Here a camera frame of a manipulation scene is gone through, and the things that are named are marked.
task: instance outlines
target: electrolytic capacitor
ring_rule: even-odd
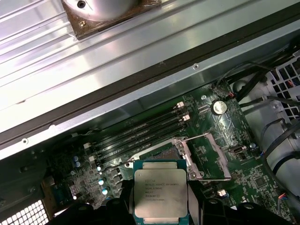
[[[73,157],[73,161],[74,161],[74,162],[77,162],[78,160],[79,160],[78,156],[74,156],[74,157]]]
[[[110,190],[109,187],[105,187],[105,188],[102,190],[102,194],[107,195],[108,192],[109,192],[109,190]]]
[[[104,185],[105,181],[106,181],[106,179],[103,177],[103,178],[101,178],[101,179],[98,181],[98,184],[99,184],[99,185]]]

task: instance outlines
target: green circuit board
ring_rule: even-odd
[[[109,187],[108,195],[118,197],[121,180],[132,179],[133,170],[121,165],[99,174],[95,166],[90,166],[89,157],[93,156],[98,165],[106,168],[125,163],[135,153],[170,138],[191,138],[211,133],[227,158],[232,178],[229,181],[203,182],[205,195],[218,197],[217,191],[223,189],[228,196],[222,198],[222,201],[230,207],[234,208],[246,201],[255,202],[293,222],[293,216],[284,201],[280,201],[281,212],[277,210],[280,190],[265,172],[260,150],[253,145],[256,143],[255,137],[238,102],[228,97],[230,91],[227,83],[221,84],[219,90],[208,84],[97,133],[98,141],[90,143],[88,149],[75,149],[77,155],[81,154],[82,163],[86,166],[75,168],[76,175],[69,175],[65,180],[72,180],[78,191],[85,193],[84,196],[96,198],[97,201],[105,199],[99,191],[105,187]],[[211,110],[211,105],[219,100],[224,101],[228,108],[222,115],[216,115]],[[184,107],[176,108],[179,102],[183,102]],[[183,120],[185,115],[189,115],[186,121]],[[199,171],[203,173],[204,180],[224,179],[219,155],[206,137],[193,139],[187,144]],[[244,146],[244,149],[239,152],[232,151],[237,146]],[[176,156],[172,146],[165,146],[156,149],[147,157],[159,153],[168,154],[169,157]],[[106,180],[101,187],[98,185],[100,178]]]

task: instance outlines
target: dimm slot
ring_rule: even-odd
[[[160,124],[156,124],[153,126],[150,126],[146,129],[141,130],[139,133],[136,134],[132,134],[131,136],[127,137],[127,138],[122,138],[121,140],[116,140],[116,141],[112,141],[108,144],[106,144],[105,146],[102,147],[102,149],[100,150],[102,153],[105,153],[109,150],[111,150],[112,148],[120,148],[120,146],[125,144],[129,144],[131,142],[134,142],[136,138],[143,138],[151,133],[157,132],[161,129],[162,126],[171,126],[175,123],[178,123],[179,121],[179,117],[175,117],[172,118],[168,121],[164,121],[164,123],[160,123]]]
[[[155,140],[159,140],[159,139],[163,139],[163,138],[166,138],[166,137],[170,137],[170,134],[173,134],[175,132],[179,132],[182,129],[183,129],[183,127],[177,127],[175,129],[169,130],[169,132],[167,132],[167,133],[164,133],[165,135],[163,135],[163,136],[159,136],[159,137],[155,136],[154,138],[151,138],[150,140],[148,139],[147,142],[143,143],[143,146],[151,144]],[[106,158],[104,158],[104,159],[101,160],[101,163],[109,162],[109,161],[111,161],[111,160],[113,160],[115,158],[118,158],[118,157],[120,157],[120,156],[122,156],[124,154],[127,154],[127,153],[131,152],[134,149],[137,149],[138,147],[139,146],[135,146],[133,148],[130,148],[130,149],[118,152],[118,153],[114,154],[113,156],[106,157]]]
[[[167,130],[167,129],[173,127],[173,126],[178,126],[179,124],[180,124],[180,123],[179,123],[178,121],[176,121],[175,123],[172,121],[172,123],[169,124],[168,126],[164,126],[163,130]],[[156,129],[154,132],[146,133],[145,135],[140,136],[138,139],[139,139],[139,140],[149,139],[149,137],[152,137],[153,135],[157,135],[157,133],[158,133],[158,132],[161,132],[161,131],[162,131],[161,128],[160,128],[160,129]],[[137,143],[137,142],[138,142],[138,140],[132,140],[132,141],[130,141],[130,142],[123,142],[123,143],[121,143],[119,146],[116,146],[116,147],[114,147],[114,148],[112,148],[112,149],[109,149],[109,150],[100,152],[100,155],[99,155],[99,156],[100,156],[100,157],[103,157],[103,156],[105,156],[105,155],[107,155],[107,154],[110,154],[110,153],[112,153],[112,152],[114,152],[114,151],[117,151],[117,150],[119,150],[119,149],[122,149],[122,148],[124,148],[125,146],[130,146],[131,144],[135,144],[135,143]]]
[[[142,125],[147,125],[147,124],[150,124],[152,123],[153,121],[155,123],[161,121],[161,120],[165,120],[165,119],[168,119],[168,118],[171,118],[173,116],[177,116],[176,112],[177,111],[181,111],[182,109],[173,109],[173,108],[170,108],[168,110],[165,110],[163,112],[160,112],[154,116],[151,116],[150,118],[147,118],[146,120],[142,121],[142,122],[138,122],[136,124],[133,124],[132,126],[134,126],[133,128],[131,129],[128,129],[128,128],[125,128],[125,129],[122,129],[121,131],[119,132],[115,132],[113,134],[109,134],[109,135],[106,135],[104,137],[102,137],[101,139],[101,142],[104,142],[110,138],[119,138],[119,137],[123,137],[124,135],[131,135],[131,132],[134,132],[136,129],[138,129],[139,127],[140,128],[143,128],[141,127]]]

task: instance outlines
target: capacitor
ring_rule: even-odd
[[[74,156],[74,157],[73,157],[73,161],[74,161],[74,162],[77,162],[78,160],[79,160],[78,156]]]
[[[76,200],[80,198],[82,195],[80,193],[77,193],[76,195],[73,196],[73,199]]]
[[[123,179],[122,175],[118,175],[113,178],[114,182],[119,182],[122,179]]]
[[[101,178],[101,179],[98,181],[98,184],[99,184],[99,185],[104,185],[105,181],[106,181],[106,179],[103,177],[103,178]]]
[[[211,111],[215,115],[222,115],[227,111],[227,105],[223,101],[216,101],[211,105]]]
[[[76,162],[76,163],[75,163],[75,166],[76,166],[76,167],[80,167],[80,165],[81,165],[80,162]]]
[[[256,144],[252,142],[252,143],[249,144],[249,147],[250,147],[251,149],[255,149],[255,148],[256,148]]]
[[[110,190],[109,187],[105,187],[104,189],[102,189],[102,194],[107,195],[109,190]]]

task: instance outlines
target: black cable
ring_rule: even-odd
[[[276,138],[275,141],[273,141],[273,143],[266,150],[264,156],[268,157],[274,151],[274,149],[278,147],[278,145],[280,145],[286,138],[291,136],[299,129],[300,129],[300,122],[298,121],[297,123],[291,125],[282,135],[280,135],[278,138]]]
[[[293,106],[300,106],[300,102],[296,102],[296,101],[293,101],[293,100],[290,100],[290,99],[286,99],[286,98],[282,98],[282,97],[267,96],[267,99],[269,99],[269,100],[277,100],[279,102],[286,103],[286,104],[293,105]],[[247,106],[250,106],[250,105],[254,105],[254,104],[260,103],[262,101],[263,101],[263,98],[260,97],[260,98],[257,98],[255,100],[251,101],[251,102],[246,102],[246,103],[240,104],[240,107],[241,108],[247,107]]]
[[[246,61],[246,62],[243,62],[243,63],[240,63],[238,65],[236,65],[235,67],[231,68],[230,70],[228,70],[226,73],[224,73],[220,78],[219,80],[217,81],[217,84],[216,84],[216,87],[219,86],[219,84],[221,83],[221,81],[228,77],[233,71],[235,71],[236,69],[242,67],[242,66],[245,66],[245,65],[254,65],[256,67],[260,67],[260,68],[263,68],[265,70],[274,70],[273,67],[269,67],[269,66],[266,66],[266,65],[263,65],[263,64],[260,64],[260,63],[256,63],[256,62],[250,62],[250,61]]]
[[[291,160],[291,159],[300,159],[300,152],[298,151],[294,151],[291,154],[285,156],[284,158],[282,158],[278,163],[276,163],[276,165],[273,168],[273,173],[276,175],[276,173],[278,172],[278,170],[280,169],[280,167],[286,163],[287,161]]]
[[[291,58],[293,58],[293,53],[300,50],[300,38],[299,36],[296,37],[294,40],[291,41],[290,45],[284,49],[283,51],[279,52],[274,58],[263,62],[264,65],[268,65],[269,67],[277,67]],[[250,91],[260,82],[266,75],[267,70],[261,69],[257,72],[249,81],[248,83],[242,87],[242,89],[236,94],[237,101],[241,101],[245,96],[247,96]]]
[[[264,136],[264,134],[266,133],[266,131],[267,131],[267,129],[270,127],[270,126],[272,126],[272,125],[274,125],[274,124],[277,124],[277,123],[280,123],[280,122],[283,122],[283,124],[284,125],[286,125],[286,122],[285,122],[285,119],[283,119],[283,118],[280,118],[280,119],[278,119],[278,120],[275,120],[275,121],[272,121],[271,123],[268,123],[263,129],[262,129],[262,132],[261,132],[261,137],[260,137],[260,144],[263,142],[263,136]]]
[[[253,101],[250,101],[250,102],[246,102],[246,103],[240,104],[240,107],[243,108],[243,107],[255,105],[255,104],[260,103],[260,102],[262,102],[262,101],[263,101],[263,98],[260,97],[260,98],[254,99]]]
[[[300,106],[300,102],[296,102],[293,100],[289,100],[289,99],[285,99],[285,98],[281,98],[281,97],[275,97],[275,96],[267,96],[267,97],[268,97],[268,99],[277,100],[279,102],[286,103],[289,105]]]
[[[276,177],[276,175],[271,170],[267,157],[290,135],[295,133],[297,130],[300,129],[300,122],[290,126],[282,135],[280,135],[273,143],[269,146],[269,148],[266,150],[263,159],[262,164],[264,168],[266,169],[267,173],[273,178],[273,180],[277,183],[277,185],[285,191],[285,193],[290,197],[295,199],[298,203],[300,203],[300,199],[298,196],[294,195],[289,189],[285,187],[285,185]]]

